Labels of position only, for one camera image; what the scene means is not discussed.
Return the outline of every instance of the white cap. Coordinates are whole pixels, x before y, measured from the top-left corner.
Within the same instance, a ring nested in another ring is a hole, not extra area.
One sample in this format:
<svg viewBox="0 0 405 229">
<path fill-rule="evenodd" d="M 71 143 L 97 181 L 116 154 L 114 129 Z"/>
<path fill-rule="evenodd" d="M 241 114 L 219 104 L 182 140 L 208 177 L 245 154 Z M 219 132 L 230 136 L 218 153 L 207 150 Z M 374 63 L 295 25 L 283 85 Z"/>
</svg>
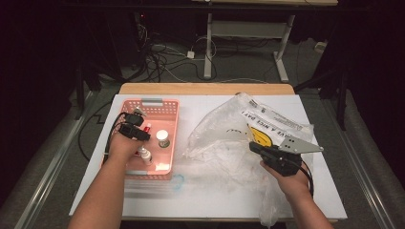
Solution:
<svg viewBox="0 0 405 229">
<path fill-rule="evenodd" d="M 165 140 L 169 137 L 169 133 L 167 133 L 165 130 L 160 130 L 156 133 L 156 138 L 158 140 Z"/>
</svg>

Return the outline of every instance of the plastic bag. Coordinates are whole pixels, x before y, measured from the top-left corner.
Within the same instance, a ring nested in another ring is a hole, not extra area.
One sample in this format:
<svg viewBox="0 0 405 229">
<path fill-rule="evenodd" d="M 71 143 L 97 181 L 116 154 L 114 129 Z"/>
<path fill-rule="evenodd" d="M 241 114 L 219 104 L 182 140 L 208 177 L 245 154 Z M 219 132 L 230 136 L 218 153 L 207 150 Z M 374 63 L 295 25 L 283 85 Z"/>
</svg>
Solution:
<svg viewBox="0 0 405 229">
<path fill-rule="evenodd" d="M 259 218 L 270 227 L 291 210 L 277 180 L 259 165 L 262 159 L 249 150 L 248 143 L 254 140 L 262 145 L 279 145 L 287 135 L 311 141 L 313 127 L 288 119 L 240 93 L 202 119 L 188 138 L 184 155 L 218 171 L 222 179 L 219 182 L 231 180 L 266 190 Z M 311 167 L 311 154 L 303 156 L 303 160 Z"/>
</svg>

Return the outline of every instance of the white table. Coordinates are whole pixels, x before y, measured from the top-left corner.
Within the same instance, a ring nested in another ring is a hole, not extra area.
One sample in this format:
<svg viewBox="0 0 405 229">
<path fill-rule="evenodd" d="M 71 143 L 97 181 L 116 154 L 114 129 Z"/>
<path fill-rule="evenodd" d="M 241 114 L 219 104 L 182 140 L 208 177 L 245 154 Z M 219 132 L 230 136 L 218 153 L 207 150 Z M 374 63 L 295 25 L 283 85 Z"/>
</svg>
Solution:
<svg viewBox="0 0 405 229">
<path fill-rule="evenodd" d="M 298 95 L 253 95 L 277 111 L 288 115 L 300 123 L 309 123 Z M 164 219 L 164 220 L 258 220 L 263 191 L 249 188 L 229 190 L 211 186 L 209 171 L 199 171 L 206 176 L 195 180 L 198 167 L 177 164 L 186 146 L 190 133 L 209 111 L 226 102 L 232 95 L 174 95 L 174 94 L 119 94 L 115 97 L 111 111 L 95 147 L 85 176 L 75 197 L 70 215 L 96 176 L 107 136 L 114 119 L 119 113 L 122 101 L 126 98 L 175 98 L 180 101 L 180 118 L 175 147 L 174 175 L 172 180 L 148 181 L 127 180 L 123 207 L 124 219 Z M 341 199 L 330 175 L 322 154 L 313 155 L 313 177 L 315 202 L 330 220 L 346 219 Z M 280 220 L 292 218 L 286 213 Z"/>
</svg>

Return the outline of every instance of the plastic basket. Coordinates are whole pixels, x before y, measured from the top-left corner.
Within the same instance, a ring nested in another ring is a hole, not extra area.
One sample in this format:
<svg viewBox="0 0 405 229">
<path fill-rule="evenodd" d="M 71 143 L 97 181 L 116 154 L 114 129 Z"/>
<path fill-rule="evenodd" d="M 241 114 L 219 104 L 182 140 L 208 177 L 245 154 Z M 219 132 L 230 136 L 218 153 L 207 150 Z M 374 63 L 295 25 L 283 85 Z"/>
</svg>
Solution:
<svg viewBox="0 0 405 229">
<path fill-rule="evenodd" d="M 121 111 L 132 113 L 136 107 L 141 108 L 147 116 L 140 127 L 150 123 L 150 140 L 145 141 L 144 147 L 152 154 L 152 164 L 146 165 L 140 156 L 130 158 L 126 167 L 128 179 L 171 179 L 173 154 L 176 142 L 177 123 L 179 118 L 179 100 L 176 99 L 127 99 L 123 102 Z M 170 144 L 161 148 L 156 138 L 159 130 L 165 130 L 169 134 Z"/>
</svg>

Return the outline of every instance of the small container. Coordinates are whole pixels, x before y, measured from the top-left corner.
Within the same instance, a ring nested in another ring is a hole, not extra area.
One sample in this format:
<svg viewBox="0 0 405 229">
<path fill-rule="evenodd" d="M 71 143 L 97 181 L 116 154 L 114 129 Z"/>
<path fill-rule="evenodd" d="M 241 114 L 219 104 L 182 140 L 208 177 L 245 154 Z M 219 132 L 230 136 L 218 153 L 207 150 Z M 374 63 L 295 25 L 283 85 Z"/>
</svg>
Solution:
<svg viewBox="0 0 405 229">
<path fill-rule="evenodd" d="M 156 133 L 156 138 L 159 141 L 159 146 L 161 146 L 161 148 L 166 148 L 170 145 L 170 141 L 169 141 L 169 133 L 167 133 L 167 131 L 165 130 L 160 130 Z"/>
<path fill-rule="evenodd" d="M 151 131 L 151 127 L 152 127 L 152 124 L 148 123 L 145 126 L 145 128 L 143 128 L 143 131 L 149 134 L 149 132 Z M 135 156 L 140 156 L 139 149 L 135 152 Z"/>
<path fill-rule="evenodd" d="M 145 162 L 146 165 L 152 164 L 152 154 L 150 153 L 150 151 L 141 146 L 138 148 L 138 152 L 140 153 L 140 157 L 142 157 L 143 162 Z"/>
</svg>

